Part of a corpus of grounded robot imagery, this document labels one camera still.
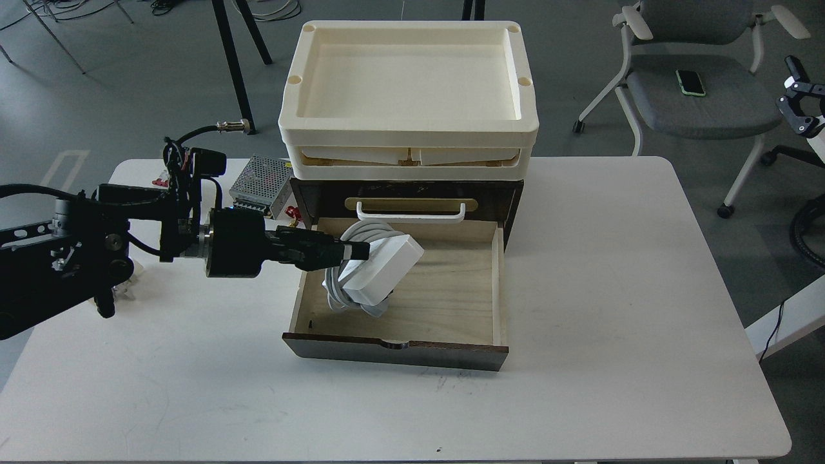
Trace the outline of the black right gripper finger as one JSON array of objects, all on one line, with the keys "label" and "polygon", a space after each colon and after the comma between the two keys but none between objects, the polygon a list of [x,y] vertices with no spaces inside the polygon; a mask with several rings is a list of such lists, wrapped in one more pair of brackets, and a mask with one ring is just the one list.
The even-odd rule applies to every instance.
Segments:
[{"label": "black right gripper finger", "polygon": [[781,115],[783,115],[786,122],[790,124],[797,135],[813,137],[814,117],[812,115],[806,115],[802,111],[801,102],[803,99],[804,96],[780,96],[776,102],[776,106],[778,106]]},{"label": "black right gripper finger", "polygon": [[814,83],[808,77],[801,61],[793,55],[788,55],[784,59],[790,74],[784,82],[784,100],[802,97],[816,97],[820,100],[824,98],[824,87],[822,84]]}]

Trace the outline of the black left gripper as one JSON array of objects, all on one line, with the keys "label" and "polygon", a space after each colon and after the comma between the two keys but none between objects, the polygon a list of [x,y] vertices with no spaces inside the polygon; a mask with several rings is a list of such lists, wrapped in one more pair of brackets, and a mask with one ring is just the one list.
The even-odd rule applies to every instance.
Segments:
[{"label": "black left gripper", "polygon": [[209,214],[208,277],[256,277],[266,260],[291,264],[302,271],[340,267],[348,260],[367,260],[371,245],[336,238],[318,230],[276,228],[281,251],[266,235],[265,218],[247,209],[212,209]]}]

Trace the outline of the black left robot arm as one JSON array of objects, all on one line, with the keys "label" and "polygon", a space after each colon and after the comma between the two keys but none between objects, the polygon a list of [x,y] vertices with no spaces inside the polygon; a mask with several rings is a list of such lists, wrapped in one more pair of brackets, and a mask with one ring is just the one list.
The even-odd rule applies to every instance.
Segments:
[{"label": "black left robot arm", "polygon": [[207,132],[250,129],[244,119],[165,138],[165,189],[103,183],[97,196],[86,197],[29,183],[4,185],[5,198],[42,194],[56,202],[52,219],[2,231],[2,339],[85,300],[112,317],[114,287],[135,272],[130,244],[162,262],[203,258],[209,277],[256,277],[266,260],[315,271],[368,258],[365,242],[287,226],[266,230],[264,217],[247,209],[213,208],[200,223],[201,182],[224,174],[227,158],[184,143]]}]

